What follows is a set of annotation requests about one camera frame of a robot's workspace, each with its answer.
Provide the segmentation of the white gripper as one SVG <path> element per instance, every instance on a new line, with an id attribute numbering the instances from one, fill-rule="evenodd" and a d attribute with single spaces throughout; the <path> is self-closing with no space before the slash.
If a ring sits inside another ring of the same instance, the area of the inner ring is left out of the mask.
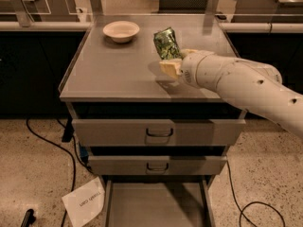
<path id="1" fill-rule="evenodd" d="M 161 71 L 173 79 L 182 78 L 195 88 L 215 89 L 216 77 L 221 70 L 220 57 L 210 51 L 182 49 L 181 59 L 162 60 Z"/>

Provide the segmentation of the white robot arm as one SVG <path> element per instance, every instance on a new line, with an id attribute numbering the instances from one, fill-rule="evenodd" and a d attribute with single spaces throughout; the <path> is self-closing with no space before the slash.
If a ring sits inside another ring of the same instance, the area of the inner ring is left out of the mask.
<path id="1" fill-rule="evenodd" d="M 303 96 L 285 87 L 270 64 L 186 50 L 182 59 L 160 61 L 160 68 L 174 79 L 214 92 L 226 103 L 303 137 Z"/>

